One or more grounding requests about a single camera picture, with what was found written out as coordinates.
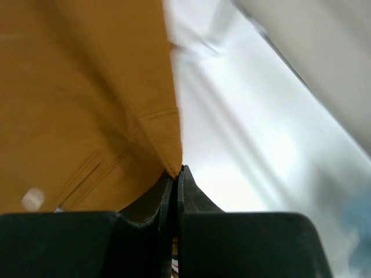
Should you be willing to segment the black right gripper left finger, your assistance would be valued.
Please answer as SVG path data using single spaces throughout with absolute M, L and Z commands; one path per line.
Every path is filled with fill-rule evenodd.
M 173 180 L 119 212 L 1 215 L 2 277 L 170 277 Z

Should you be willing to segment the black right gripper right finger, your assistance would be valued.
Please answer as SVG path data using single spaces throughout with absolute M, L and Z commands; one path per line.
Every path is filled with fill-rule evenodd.
M 188 166 L 178 177 L 177 206 L 180 277 L 332 277 L 318 232 L 302 214 L 222 211 Z

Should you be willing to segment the brown trousers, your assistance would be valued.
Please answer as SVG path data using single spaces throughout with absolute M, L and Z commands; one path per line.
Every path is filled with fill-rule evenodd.
M 1 2 L 1 212 L 119 211 L 182 163 L 162 1 Z

